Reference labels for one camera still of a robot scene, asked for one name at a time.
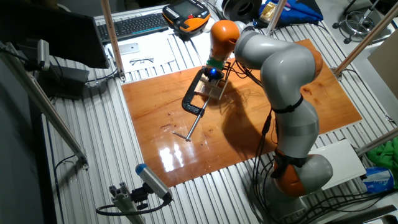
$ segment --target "eyeglasses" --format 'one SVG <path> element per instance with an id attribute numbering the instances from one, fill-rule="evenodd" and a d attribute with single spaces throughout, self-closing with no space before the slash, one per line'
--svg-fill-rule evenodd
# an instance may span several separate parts
<path id="1" fill-rule="evenodd" d="M 140 64 L 145 63 L 145 62 L 151 62 L 154 63 L 155 59 L 153 57 L 147 57 L 147 58 L 143 58 L 143 59 L 132 59 L 130 60 L 131 66 L 135 65 L 137 62 L 139 62 Z"/>

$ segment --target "keyboard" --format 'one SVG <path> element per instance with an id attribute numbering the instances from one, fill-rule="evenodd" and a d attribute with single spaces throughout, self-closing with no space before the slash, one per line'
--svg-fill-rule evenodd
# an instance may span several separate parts
<path id="1" fill-rule="evenodd" d="M 165 31 L 169 28 L 162 13 L 139 16 L 132 19 L 114 22 L 114 29 L 118 40 L 126 40 L 154 32 Z M 99 37 L 103 44 L 110 43 L 106 25 L 98 26 Z"/>

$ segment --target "white paper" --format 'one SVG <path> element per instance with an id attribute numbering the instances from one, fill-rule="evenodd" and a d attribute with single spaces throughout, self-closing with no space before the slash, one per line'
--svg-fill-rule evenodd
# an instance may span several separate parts
<path id="1" fill-rule="evenodd" d="M 118 42 L 119 46 L 137 43 L 139 47 L 139 52 L 121 56 L 124 72 L 133 72 L 174 61 L 174 55 L 167 37 L 168 34 L 155 33 Z M 113 53 L 111 44 L 108 44 L 106 48 L 109 48 Z"/>

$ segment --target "black electronic device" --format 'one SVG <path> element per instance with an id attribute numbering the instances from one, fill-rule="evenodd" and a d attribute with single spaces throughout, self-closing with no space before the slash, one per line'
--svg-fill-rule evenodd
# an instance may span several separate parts
<path id="1" fill-rule="evenodd" d="M 169 29 L 169 26 L 163 18 L 162 13 L 157 13 L 114 22 L 114 29 L 118 40 L 126 40 L 154 32 L 165 31 Z M 98 31 L 102 43 L 109 43 L 110 39 L 106 25 L 98 26 Z"/>
<path id="2" fill-rule="evenodd" d="M 176 33 L 193 36 L 201 33 L 210 11 L 196 0 L 180 0 L 163 8 L 163 16 Z"/>
<path id="3" fill-rule="evenodd" d="M 0 1 L 0 41 L 36 48 L 42 39 L 50 55 L 109 68 L 93 17 L 34 4 Z"/>

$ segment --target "green cloth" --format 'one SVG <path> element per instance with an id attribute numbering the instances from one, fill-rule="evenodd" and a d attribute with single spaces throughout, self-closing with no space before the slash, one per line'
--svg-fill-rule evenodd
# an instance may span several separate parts
<path id="1" fill-rule="evenodd" d="M 398 189 L 398 137 L 372 149 L 367 155 L 378 167 L 391 170 L 394 176 L 394 188 Z"/>

